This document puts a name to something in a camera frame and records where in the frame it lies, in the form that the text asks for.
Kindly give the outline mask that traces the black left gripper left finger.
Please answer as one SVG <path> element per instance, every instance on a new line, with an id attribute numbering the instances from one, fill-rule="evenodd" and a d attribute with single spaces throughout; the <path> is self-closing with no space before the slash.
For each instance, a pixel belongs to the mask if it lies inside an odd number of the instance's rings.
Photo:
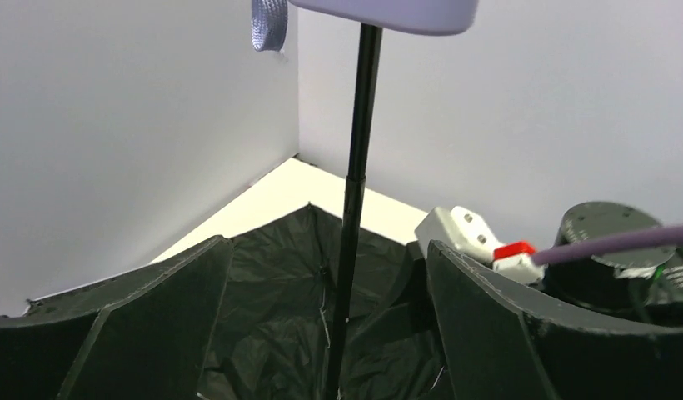
<path id="1" fill-rule="evenodd" d="M 0 316 L 0 399 L 193 399 L 232 253 L 210 237 Z"/>

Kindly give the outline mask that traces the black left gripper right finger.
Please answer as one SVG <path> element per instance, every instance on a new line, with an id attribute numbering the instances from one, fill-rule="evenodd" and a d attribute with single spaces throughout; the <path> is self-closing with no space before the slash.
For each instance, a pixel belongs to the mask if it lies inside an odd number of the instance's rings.
<path id="1" fill-rule="evenodd" d="M 683 399 L 683 327 L 585 310 L 446 244 L 428 285 L 459 399 Z"/>

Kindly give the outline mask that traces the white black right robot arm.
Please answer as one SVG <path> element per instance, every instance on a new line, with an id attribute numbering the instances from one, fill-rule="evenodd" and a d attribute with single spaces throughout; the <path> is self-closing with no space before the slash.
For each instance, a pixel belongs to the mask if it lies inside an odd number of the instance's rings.
<path id="1" fill-rule="evenodd" d="M 564 246 L 615 233 L 659 227 L 650 214 L 617 202 L 592 201 L 568 209 L 555 244 Z M 544 293 L 613 317 L 683 325 L 683 246 L 650 247 L 552 263 Z"/>

